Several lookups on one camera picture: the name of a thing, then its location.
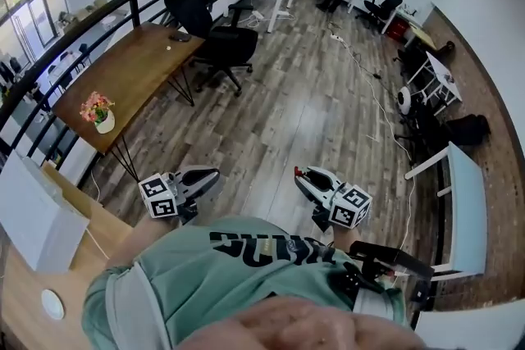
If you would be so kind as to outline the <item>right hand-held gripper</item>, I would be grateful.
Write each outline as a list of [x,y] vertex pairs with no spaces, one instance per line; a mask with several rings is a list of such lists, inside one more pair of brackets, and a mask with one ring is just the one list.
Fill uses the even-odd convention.
[[372,205],[372,197],[359,186],[342,184],[335,174],[318,166],[296,166],[294,181],[303,195],[316,204],[312,220],[322,232],[330,225],[355,228]]

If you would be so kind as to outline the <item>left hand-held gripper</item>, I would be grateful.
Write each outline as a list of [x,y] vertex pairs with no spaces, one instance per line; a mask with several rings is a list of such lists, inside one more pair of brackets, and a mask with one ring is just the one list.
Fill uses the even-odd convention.
[[139,182],[139,191],[153,219],[175,216],[183,225],[198,215],[196,199],[219,180],[219,170],[210,166],[186,166],[173,172],[157,173]]

